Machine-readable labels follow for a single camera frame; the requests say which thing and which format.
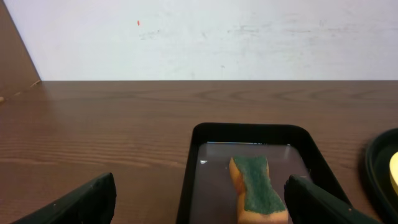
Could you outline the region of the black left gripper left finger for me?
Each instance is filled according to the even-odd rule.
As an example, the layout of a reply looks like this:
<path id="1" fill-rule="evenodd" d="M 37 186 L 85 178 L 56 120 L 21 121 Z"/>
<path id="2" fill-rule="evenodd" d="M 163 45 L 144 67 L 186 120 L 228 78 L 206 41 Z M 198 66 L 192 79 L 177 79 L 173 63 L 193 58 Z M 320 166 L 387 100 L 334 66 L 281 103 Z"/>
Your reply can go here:
<path id="1" fill-rule="evenodd" d="M 14 224 L 110 224 L 116 197 L 113 174 L 104 173 Z"/>

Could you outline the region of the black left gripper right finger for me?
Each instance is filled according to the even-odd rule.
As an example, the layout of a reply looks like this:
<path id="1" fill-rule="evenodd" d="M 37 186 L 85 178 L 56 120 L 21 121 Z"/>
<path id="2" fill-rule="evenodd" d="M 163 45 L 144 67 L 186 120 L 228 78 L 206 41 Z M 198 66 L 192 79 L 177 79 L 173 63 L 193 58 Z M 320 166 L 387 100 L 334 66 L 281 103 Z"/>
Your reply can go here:
<path id="1" fill-rule="evenodd" d="M 286 181 L 284 200 L 294 223 L 380 224 L 301 176 Z"/>

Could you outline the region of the yellow plate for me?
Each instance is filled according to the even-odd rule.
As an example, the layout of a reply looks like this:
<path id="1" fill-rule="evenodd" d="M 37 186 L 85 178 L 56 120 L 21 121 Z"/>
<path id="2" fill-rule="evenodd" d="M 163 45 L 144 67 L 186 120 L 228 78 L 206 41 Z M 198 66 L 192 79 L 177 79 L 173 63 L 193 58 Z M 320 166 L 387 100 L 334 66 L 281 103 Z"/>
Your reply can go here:
<path id="1" fill-rule="evenodd" d="M 389 175 L 392 188 L 396 195 L 398 195 L 398 152 L 389 161 Z"/>

